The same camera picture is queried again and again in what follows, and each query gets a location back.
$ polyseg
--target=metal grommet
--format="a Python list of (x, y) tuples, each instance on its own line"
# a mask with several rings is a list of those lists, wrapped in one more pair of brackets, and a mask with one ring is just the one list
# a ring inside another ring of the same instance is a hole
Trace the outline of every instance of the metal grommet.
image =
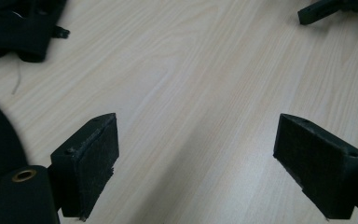
[(24, 170), (24, 171), (20, 171), (20, 172), (16, 173), (15, 175), (13, 175), (11, 180), (13, 182), (20, 183), (20, 182), (31, 179), (35, 175), (36, 175), (36, 170)]

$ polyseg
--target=light wood tabletop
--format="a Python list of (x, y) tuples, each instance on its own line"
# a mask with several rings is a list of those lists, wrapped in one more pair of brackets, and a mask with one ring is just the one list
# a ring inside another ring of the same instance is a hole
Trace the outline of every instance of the light wood tabletop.
[(86, 223), (358, 223), (357, 208), (328, 222), (272, 157), (281, 113), (358, 148), (358, 14), (301, 26), (310, 4), (70, 0), (45, 62), (0, 58), (0, 107), (44, 166), (117, 113), (120, 157)]

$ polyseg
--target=black foam block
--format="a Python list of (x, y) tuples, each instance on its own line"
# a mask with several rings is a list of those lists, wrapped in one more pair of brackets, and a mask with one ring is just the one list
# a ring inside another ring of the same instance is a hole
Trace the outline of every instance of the black foam block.
[(65, 217), (89, 217), (117, 158), (115, 114), (90, 120), (51, 154), (56, 206)]
[(351, 217), (358, 149), (302, 118), (282, 114), (274, 157), (327, 218)]

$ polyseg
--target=screw hole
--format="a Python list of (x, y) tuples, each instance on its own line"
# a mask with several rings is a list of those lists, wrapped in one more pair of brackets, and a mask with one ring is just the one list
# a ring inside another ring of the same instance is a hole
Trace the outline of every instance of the screw hole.
[(36, 170), (25, 170), (16, 173), (11, 180), (16, 183), (20, 183), (33, 178), (36, 175)]
[(68, 148), (68, 149), (65, 150), (65, 154), (66, 154), (66, 155), (70, 155), (70, 154), (72, 154), (72, 153), (74, 153), (74, 152), (75, 152), (75, 149), (72, 148), (72, 147), (70, 147), (70, 148)]

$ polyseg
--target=wooden table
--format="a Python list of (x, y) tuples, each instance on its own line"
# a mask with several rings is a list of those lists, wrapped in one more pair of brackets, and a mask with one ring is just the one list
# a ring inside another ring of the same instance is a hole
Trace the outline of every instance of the wooden table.
[(358, 14), (300, 26), (309, 4), (69, 1), (70, 38), (44, 63), (0, 59), (0, 107), (45, 166), (117, 113), (120, 157), (87, 223), (328, 223), (272, 157), (281, 113), (358, 147)]

